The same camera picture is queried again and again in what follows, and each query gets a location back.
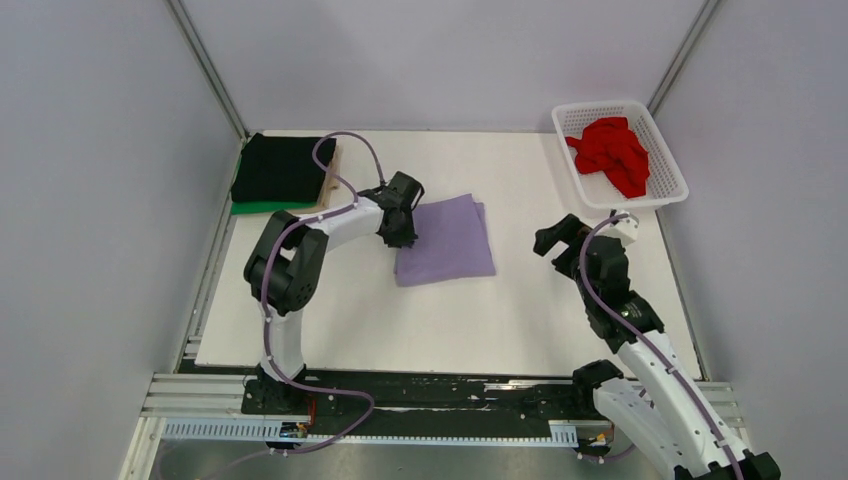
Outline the purple t shirt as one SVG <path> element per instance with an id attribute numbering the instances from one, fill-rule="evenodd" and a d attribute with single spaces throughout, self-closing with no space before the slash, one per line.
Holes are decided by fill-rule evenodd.
<path id="1" fill-rule="evenodd" d="M 401 248 L 394 265 L 399 287 L 490 277 L 496 267 L 485 205 L 472 195 L 423 204 L 413 211 L 418 238 Z"/>

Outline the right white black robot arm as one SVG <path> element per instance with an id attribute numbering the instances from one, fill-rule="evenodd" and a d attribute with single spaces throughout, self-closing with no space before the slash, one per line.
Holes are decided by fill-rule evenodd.
<path id="1" fill-rule="evenodd" d="M 539 256 L 564 244 L 554 269 L 575 283 L 592 331 L 641 384 L 635 389 L 608 360 L 592 362 L 573 373 L 573 408 L 610 420 L 666 479 L 780 478 L 776 460 L 753 452 L 708 402 L 659 315 L 632 289 L 626 246 L 638 226 L 625 211 L 594 227 L 569 214 L 535 233 Z"/>

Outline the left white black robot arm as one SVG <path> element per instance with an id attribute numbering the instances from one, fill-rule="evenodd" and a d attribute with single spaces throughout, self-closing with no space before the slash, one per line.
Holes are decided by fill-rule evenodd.
<path id="1" fill-rule="evenodd" d="M 249 415 L 299 411 L 311 389 L 303 383 L 303 316 L 319 286 L 326 255 L 369 235 L 389 248 L 410 247 L 417 235 L 413 211 L 425 189 L 396 173 L 389 182 L 354 194 L 350 204 L 313 215 L 274 213 L 243 269 L 262 314 L 262 354 L 245 387 Z"/>

